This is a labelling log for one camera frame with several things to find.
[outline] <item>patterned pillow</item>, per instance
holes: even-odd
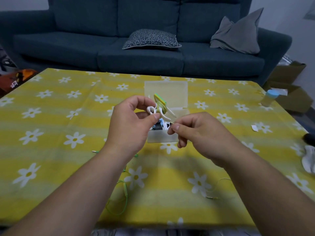
[[[136,47],[157,47],[163,49],[177,49],[176,36],[161,30],[140,29],[133,32],[123,46],[123,50]]]

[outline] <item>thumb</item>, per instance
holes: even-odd
[[[176,132],[179,136],[186,138],[187,140],[190,141],[192,141],[192,138],[195,134],[195,129],[179,123],[172,124],[172,130]]]
[[[143,119],[143,124],[145,127],[150,129],[154,124],[158,122],[160,119],[160,114],[159,113],[154,113],[152,115],[147,116],[146,118]]]

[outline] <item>left hand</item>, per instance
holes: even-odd
[[[150,128],[160,119],[159,113],[150,115],[146,111],[148,106],[155,106],[155,102],[148,97],[137,95],[116,105],[104,149],[116,152],[128,163],[143,148]],[[136,108],[144,112],[135,113]]]

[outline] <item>table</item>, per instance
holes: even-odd
[[[300,163],[305,130],[276,102],[260,106],[264,91],[254,82],[46,69],[0,100],[0,223],[21,219],[93,157],[91,151],[106,141],[113,107],[143,95],[148,80],[187,81],[190,113],[217,117],[315,199],[315,180]],[[127,171],[120,177],[130,195],[127,209],[120,216],[104,210],[102,226],[254,225],[231,181],[205,192],[228,175],[191,143],[182,149],[176,143],[146,143]],[[112,199],[121,195],[117,185]],[[119,212],[123,206],[121,201],[109,208]]]

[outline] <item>hand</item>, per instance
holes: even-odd
[[[207,112],[183,116],[168,129],[168,134],[178,134],[178,148],[190,140],[204,157],[223,167],[236,152],[246,148],[222,123]]]
[[[146,112],[148,106],[155,106],[155,102],[135,95],[114,107],[104,148],[125,157],[126,163],[143,148],[150,128],[160,118],[159,113],[150,115]],[[136,108],[145,112],[135,113]]]

